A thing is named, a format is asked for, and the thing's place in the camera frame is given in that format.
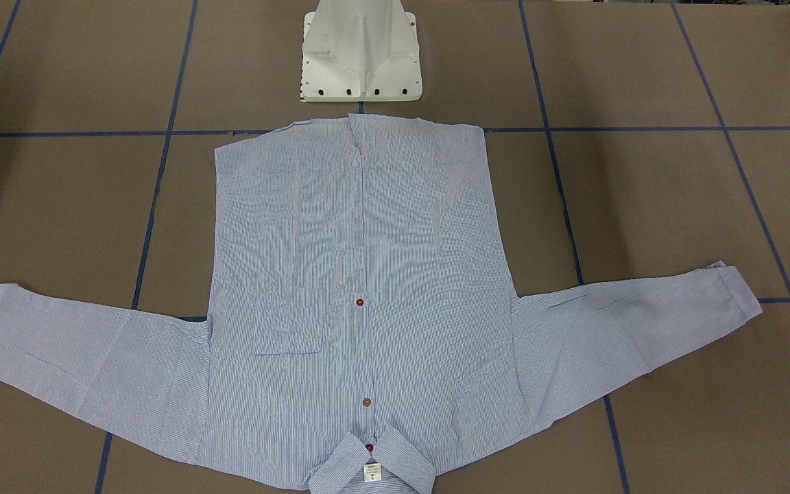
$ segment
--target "chest pocket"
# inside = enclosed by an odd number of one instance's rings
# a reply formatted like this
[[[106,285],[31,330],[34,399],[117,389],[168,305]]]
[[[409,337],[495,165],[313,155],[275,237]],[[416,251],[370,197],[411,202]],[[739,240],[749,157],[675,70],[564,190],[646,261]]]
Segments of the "chest pocket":
[[[330,326],[331,295],[321,290],[277,285],[257,294],[254,355],[319,353]]]

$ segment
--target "striped shirt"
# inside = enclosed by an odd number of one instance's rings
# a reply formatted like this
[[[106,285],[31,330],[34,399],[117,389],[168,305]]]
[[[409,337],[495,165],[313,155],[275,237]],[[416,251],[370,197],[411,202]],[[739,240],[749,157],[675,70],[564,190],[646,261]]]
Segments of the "striped shirt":
[[[476,126],[314,119],[215,159],[206,321],[0,284],[2,381],[180,462],[429,494],[760,312],[723,263],[517,297]]]

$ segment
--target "collar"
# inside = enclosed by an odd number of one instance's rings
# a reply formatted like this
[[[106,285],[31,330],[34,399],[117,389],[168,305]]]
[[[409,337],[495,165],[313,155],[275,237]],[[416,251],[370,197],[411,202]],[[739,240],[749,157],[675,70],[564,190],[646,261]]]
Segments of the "collar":
[[[373,456],[359,438],[347,434],[310,477],[311,494],[340,494],[369,460],[376,460],[417,494],[431,494],[435,467],[391,425],[374,444]]]

